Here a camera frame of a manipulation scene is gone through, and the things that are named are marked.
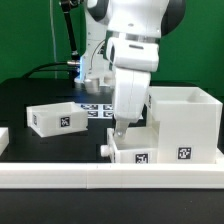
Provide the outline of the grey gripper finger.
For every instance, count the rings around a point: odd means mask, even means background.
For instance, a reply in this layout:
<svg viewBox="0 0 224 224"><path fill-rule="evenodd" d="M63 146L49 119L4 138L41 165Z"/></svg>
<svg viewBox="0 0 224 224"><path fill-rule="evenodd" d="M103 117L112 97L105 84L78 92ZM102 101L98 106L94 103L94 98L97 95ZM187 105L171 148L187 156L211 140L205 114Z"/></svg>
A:
<svg viewBox="0 0 224 224"><path fill-rule="evenodd" d="M129 123L126 121L117 121L115 126L115 135L118 137L124 137L127 131Z"/></svg>

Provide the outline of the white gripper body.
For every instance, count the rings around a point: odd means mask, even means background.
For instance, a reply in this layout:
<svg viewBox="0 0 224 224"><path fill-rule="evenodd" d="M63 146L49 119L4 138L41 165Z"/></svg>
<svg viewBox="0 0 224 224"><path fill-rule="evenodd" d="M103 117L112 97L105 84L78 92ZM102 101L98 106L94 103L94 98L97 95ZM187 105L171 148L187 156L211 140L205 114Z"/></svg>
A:
<svg viewBox="0 0 224 224"><path fill-rule="evenodd" d="M144 106L151 73L158 68L159 45L111 37L106 57L115 75L115 119L136 123Z"/></svg>

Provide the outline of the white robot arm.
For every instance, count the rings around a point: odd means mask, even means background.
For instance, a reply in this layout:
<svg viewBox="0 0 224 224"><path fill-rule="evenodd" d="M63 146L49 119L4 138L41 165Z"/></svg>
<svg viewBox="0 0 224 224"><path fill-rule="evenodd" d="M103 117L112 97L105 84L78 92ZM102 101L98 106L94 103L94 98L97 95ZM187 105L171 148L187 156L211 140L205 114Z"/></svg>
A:
<svg viewBox="0 0 224 224"><path fill-rule="evenodd" d="M139 120L151 74L159 65L160 39L181 23L186 0L84 0L86 52L80 78L88 92L114 89L115 134Z"/></svg>

